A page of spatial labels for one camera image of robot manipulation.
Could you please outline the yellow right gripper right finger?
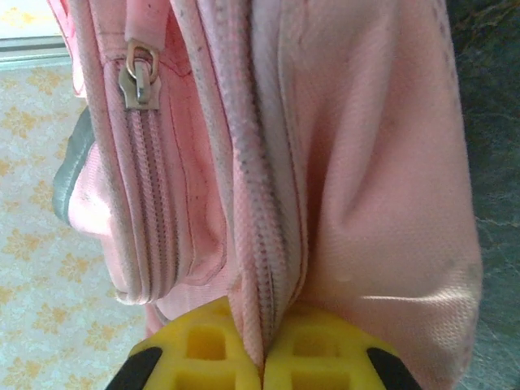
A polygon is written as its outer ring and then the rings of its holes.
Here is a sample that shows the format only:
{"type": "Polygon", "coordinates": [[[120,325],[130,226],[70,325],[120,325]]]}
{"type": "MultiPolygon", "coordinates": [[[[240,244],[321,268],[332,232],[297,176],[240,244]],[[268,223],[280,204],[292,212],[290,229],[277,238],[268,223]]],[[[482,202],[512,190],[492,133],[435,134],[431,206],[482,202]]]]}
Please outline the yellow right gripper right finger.
{"type": "Polygon", "coordinates": [[[422,390],[393,347],[307,305],[287,311],[263,390],[422,390]]]}

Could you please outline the aluminium table side rail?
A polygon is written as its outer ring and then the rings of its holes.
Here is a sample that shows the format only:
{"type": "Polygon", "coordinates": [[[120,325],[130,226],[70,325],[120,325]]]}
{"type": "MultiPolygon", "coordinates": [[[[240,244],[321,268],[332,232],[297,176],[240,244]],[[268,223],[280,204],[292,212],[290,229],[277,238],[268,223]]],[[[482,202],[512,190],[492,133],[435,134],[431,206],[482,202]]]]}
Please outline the aluminium table side rail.
{"type": "Polygon", "coordinates": [[[67,64],[69,53],[58,36],[0,39],[0,70],[67,64]]]}

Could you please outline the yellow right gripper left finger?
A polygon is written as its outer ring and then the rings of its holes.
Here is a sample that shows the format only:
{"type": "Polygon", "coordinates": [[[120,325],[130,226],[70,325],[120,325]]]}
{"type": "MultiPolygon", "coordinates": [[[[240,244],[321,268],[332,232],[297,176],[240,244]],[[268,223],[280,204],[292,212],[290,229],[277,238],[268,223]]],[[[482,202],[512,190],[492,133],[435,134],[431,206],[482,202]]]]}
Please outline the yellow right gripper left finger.
{"type": "Polygon", "coordinates": [[[262,390],[262,380],[221,297],[136,344],[106,390],[262,390]]]}

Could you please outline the pink school backpack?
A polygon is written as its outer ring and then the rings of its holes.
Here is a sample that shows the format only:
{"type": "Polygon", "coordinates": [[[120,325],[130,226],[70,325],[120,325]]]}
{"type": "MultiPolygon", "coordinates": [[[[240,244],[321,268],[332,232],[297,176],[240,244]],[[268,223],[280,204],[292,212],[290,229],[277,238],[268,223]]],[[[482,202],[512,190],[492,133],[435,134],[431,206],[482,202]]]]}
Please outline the pink school backpack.
{"type": "Polygon", "coordinates": [[[265,370],[302,301],[454,390],[483,266],[444,0],[46,1],[87,103],[54,210],[149,334],[226,297],[265,370]]]}

